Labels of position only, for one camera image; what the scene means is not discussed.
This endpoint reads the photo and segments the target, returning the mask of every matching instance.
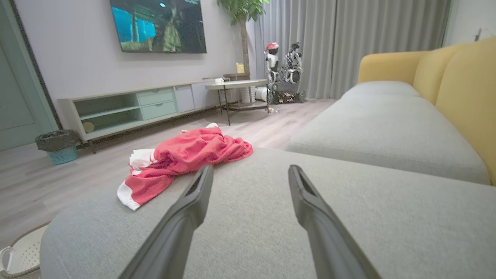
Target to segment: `door frame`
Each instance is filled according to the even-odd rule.
[[[0,0],[0,40],[28,107],[43,133],[62,129],[13,0]]]

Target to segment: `tv screen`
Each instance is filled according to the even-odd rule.
[[[123,52],[206,53],[200,0],[110,0]]]

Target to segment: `tv cabinet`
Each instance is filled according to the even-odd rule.
[[[64,128],[77,131],[81,139],[92,145],[94,139],[213,108],[219,105],[219,99],[216,90],[205,89],[211,82],[59,99],[68,123]],[[85,125],[92,131],[85,131],[85,122],[89,122]]]

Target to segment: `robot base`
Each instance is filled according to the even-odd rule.
[[[267,102],[269,104],[305,103],[307,93],[298,92],[298,84],[290,82],[276,82],[269,84],[267,91]]]

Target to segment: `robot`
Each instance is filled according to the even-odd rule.
[[[265,48],[265,63],[267,75],[269,77],[269,84],[273,84],[279,81],[279,57],[277,53],[279,52],[279,45],[277,43],[270,43]]]
[[[284,80],[292,84],[300,82],[302,75],[303,61],[302,53],[297,50],[300,48],[300,42],[291,45],[291,50],[285,55],[286,66],[283,69]]]
[[[278,43],[270,43],[265,48],[266,71],[269,80],[267,101],[269,104],[303,103],[306,101],[306,92],[298,92],[300,77],[303,70],[302,53],[299,52],[300,43],[291,45],[291,49],[284,56],[284,65],[279,69]]]

